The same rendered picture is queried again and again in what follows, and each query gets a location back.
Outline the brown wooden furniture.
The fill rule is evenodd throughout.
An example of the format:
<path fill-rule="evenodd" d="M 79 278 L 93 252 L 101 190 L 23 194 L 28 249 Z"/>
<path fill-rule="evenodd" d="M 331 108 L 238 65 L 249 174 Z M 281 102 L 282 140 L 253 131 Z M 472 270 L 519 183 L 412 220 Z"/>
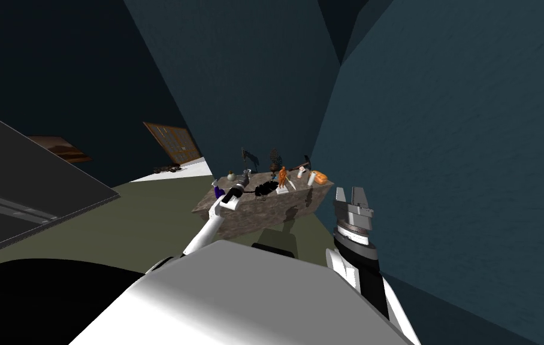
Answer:
<path fill-rule="evenodd" d="M 44 147 L 48 151 L 56 154 L 65 161 L 73 164 L 78 162 L 92 161 L 92 158 L 86 155 L 82 150 L 77 149 L 72 144 L 59 136 L 28 136 L 28 139 Z"/>

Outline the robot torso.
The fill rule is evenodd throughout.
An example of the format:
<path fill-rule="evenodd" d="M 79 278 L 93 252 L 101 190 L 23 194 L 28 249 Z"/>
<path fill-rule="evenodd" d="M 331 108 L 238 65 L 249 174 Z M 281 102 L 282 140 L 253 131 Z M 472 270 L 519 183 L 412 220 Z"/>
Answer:
<path fill-rule="evenodd" d="M 384 317 L 326 256 L 214 242 L 149 269 L 70 345 L 421 345 L 389 285 Z"/>

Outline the black feathery object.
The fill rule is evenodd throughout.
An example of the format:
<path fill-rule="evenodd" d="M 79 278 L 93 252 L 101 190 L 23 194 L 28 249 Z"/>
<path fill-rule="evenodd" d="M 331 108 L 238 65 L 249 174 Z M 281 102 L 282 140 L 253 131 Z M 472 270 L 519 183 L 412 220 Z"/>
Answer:
<path fill-rule="evenodd" d="M 263 184 L 259 184 L 255 188 L 254 193 L 256 196 L 266 196 L 272 193 L 272 191 L 276 190 L 278 185 L 278 182 L 275 180 L 266 181 Z"/>

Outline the orange figurine on white base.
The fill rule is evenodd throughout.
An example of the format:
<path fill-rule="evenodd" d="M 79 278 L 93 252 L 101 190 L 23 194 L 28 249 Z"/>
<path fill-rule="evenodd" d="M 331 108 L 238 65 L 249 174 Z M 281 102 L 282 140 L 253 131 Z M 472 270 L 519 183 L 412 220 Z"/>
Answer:
<path fill-rule="evenodd" d="M 276 193 L 278 195 L 286 194 L 291 191 L 296 191 L 297 188 L 295 184 L 289 179 L 288 170 L 286 167 L 282 167 L 278 173 L 278 187 L 276 188 Z"/>

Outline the brown stone table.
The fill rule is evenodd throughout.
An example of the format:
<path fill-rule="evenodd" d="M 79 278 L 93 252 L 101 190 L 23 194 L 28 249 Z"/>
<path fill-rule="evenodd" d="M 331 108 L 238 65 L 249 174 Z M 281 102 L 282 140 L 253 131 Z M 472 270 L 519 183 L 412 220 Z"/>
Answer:
<path fill-rule="evenodd" d="M 225 220 L 217 232 L 218 236 L 229 240 L 312 214 L 333 187 L 330 181 L 308 186 L 308 178 L 297 178 L 295 171 L 288 173 L 288 179 L 285 184 L 287 193 L 274 191 L 264 197 L 245 193 L 240 198 L 237 210 L 222 207 L 220 216 Z"/>

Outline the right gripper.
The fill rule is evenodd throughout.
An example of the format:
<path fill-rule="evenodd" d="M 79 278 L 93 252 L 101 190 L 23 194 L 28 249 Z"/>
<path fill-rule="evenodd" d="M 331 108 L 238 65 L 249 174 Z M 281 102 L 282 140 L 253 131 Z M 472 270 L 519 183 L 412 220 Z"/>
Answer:
<path fill-rule="evenodd" d="M 373 209 L 369 208 L 367 197 L 362 187 L 352 187 L 351 204 L 346 202 L 344 189 L 342 187 L 336 188 L 333 204 L 337 220 L 341 220 L 351 226 L 372 230 L 371 219 L 373 218 Z"/>

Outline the dark grey cabinet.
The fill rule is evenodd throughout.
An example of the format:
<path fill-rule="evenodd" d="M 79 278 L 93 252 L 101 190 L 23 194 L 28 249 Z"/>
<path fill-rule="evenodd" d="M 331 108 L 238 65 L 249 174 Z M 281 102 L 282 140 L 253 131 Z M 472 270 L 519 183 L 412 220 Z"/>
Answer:
<path fill-rule="evenodd" d="M 0 249 L 118 198 L 0 121 Z"/>

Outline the brown panelled door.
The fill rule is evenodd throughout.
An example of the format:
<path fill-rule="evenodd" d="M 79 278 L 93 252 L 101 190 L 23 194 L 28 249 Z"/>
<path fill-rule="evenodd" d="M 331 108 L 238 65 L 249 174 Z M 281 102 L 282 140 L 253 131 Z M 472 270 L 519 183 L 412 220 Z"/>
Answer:
<path fill-rule="evenodd" d="M 144 122 L 145 127 L 155 138 L 175 164 L 183 165 L 201 157 L 195 142 L 186 128 Z"/>

